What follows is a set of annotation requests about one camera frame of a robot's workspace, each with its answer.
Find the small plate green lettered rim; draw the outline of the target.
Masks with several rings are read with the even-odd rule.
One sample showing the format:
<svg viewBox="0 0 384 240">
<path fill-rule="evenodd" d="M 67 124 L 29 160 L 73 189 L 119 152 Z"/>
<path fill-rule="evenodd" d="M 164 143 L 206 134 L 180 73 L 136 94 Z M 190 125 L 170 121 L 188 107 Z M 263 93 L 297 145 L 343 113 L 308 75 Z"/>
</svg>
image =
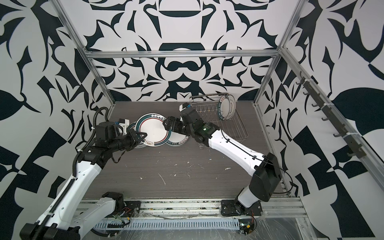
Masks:
<svg viewBox="0 0 384 240">
<path fill-rule="evenodd" d="M 189 138 L 189 136 L 172 132 L 166 144 L 171 147 L 180 147 L 184 145 L 189 140 Z"/>
</svg>

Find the wire dish rack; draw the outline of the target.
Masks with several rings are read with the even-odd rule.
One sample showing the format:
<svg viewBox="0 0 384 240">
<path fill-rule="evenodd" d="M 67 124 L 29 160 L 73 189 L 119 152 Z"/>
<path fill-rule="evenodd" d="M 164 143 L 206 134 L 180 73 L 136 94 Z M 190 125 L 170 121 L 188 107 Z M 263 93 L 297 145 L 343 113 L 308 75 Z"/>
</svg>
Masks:
<svg viewBox="0 0 384 240">
<path fill-rule="evenodd" d="M 241 143 L 249 136 L 237 111 L 233 95 L 228 93 L 199 95 L 190 97 L 189 101 L 205 122 L 219 126 L 232 139 Z"/>
</svg>

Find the white plate stack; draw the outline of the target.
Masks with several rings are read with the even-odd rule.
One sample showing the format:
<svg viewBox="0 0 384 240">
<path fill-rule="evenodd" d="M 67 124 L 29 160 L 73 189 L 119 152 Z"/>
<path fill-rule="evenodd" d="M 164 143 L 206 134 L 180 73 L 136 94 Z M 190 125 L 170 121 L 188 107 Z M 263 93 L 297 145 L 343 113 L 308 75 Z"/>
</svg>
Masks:
<svg viewBox="0 0 384 240">
<path fill-rule="evenodd" d="M 231 120 L 236 112 L 236 99 L 233 95 L 224 94 L 218 103 L 218 114 L 221 121 Z"/>
</svg>

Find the white plate green red band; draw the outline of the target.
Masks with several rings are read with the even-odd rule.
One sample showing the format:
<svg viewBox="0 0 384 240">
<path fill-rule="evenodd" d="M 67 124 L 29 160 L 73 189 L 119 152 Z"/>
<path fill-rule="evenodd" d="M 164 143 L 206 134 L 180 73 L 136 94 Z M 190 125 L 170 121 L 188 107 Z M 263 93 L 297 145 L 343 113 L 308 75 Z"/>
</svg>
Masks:
<svg viewBox="0 0 384 240">
<path fill-rule="evenodd" d="M 145 147 L 145 144 L 143 143 L 145 135 L 137 133 L 136 123 L 137 122 L 133 122 L 133 123 L 129 124 L 128 130 L 129 130 L 129 133 L 133 136 L 133 138 L 135 140 L 135 143 L 136 143 L 135 149 L 142 149 Z"/>
</svg>

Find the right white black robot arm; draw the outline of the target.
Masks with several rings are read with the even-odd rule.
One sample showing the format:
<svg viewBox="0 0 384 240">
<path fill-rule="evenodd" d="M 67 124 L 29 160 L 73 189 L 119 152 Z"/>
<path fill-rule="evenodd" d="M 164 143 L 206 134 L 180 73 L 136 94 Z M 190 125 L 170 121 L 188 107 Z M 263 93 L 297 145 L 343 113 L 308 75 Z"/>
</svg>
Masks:
<svg viewBox="0 0 384 240">
<path fill-rule="evenodd" d="M 165 130 L 192 137 L 196 142 L 214 149 L 242 167 L 252 178 L 236 197 L 235 206 L 247 210 L 258 201 L 268 202 L 282 180 L 277 157 L 251 150 L 226 134 L 221 127 L 205 122 L 189 104 L 180 106 L 179 118 L 167 117 Z"/>
</svg>

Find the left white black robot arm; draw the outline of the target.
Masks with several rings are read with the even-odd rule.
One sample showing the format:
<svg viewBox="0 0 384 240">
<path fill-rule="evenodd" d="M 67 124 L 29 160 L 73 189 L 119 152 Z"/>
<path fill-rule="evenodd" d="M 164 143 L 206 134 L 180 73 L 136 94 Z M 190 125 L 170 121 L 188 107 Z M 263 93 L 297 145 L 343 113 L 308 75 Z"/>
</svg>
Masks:
<svg viewBox="0 0 384 240">
<path fill-rule="evenodd" d="M 25 224 L 23 240 L 81 240 L 103 218 L 120 215 L 125 208 L 120 193 L 107 192 L 88 210 L 75 217 L 75 212 L 91 183 L 108 160 L 118 151 L 131 151 L 147 137 L 133 129 L 123 130 L 114 122 L 103 122 L 93 132 L 91 145 L 78 152 L 73 172 L 51 206 L 34 224 Z"/>
</svg>

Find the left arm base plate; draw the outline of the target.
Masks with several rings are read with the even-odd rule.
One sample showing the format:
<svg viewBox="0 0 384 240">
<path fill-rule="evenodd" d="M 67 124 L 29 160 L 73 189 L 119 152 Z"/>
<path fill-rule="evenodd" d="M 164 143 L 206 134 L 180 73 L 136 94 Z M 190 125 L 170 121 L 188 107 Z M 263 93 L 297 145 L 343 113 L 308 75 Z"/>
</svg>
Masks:
<svg viewBox="0 0 384 240">
<path fill-rule="evenodd" d="M 124 201 L 124 207 L 120 216 L 122 218 L 132 218 L 139 215 L 141 212 L 141 201 Z"/>
</svg>

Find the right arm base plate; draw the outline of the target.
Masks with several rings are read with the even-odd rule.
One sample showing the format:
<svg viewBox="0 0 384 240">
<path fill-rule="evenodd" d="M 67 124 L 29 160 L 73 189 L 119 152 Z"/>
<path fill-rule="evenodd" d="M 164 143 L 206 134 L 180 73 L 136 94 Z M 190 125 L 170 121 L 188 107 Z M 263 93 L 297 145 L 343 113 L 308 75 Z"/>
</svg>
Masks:
<svg viewBox="0 0 384 240">
<path fill-rule="evenodd" d="M 263 209 L 260 201 L 246 208 L 238 200 L 221 200 L 221 215 L 224 217 L 261 216 L 262 212 Z"/>
</svg>

